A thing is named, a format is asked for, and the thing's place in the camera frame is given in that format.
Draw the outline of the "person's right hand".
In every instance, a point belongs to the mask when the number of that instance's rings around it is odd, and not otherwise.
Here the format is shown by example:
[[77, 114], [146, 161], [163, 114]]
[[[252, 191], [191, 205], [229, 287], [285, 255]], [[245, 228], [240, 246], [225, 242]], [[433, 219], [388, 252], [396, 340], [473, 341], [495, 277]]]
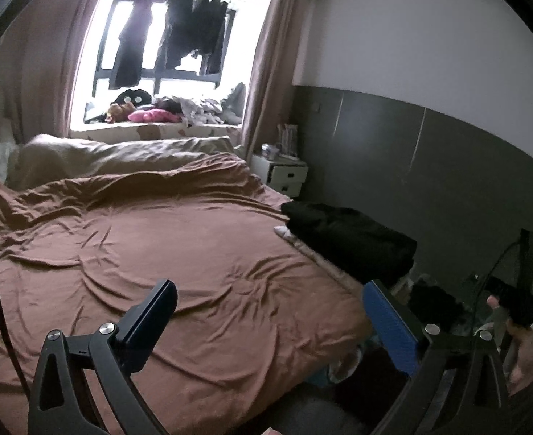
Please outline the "person's right hand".
[[533, 383], [533, 329], [531, 299], [505, 299], [497, 295], [487, 297], [492, 316], [484, 329], [493, 335], [497, 347], [501, 340], [511, 337], [503, 363], [508, 396], [515, 396]]

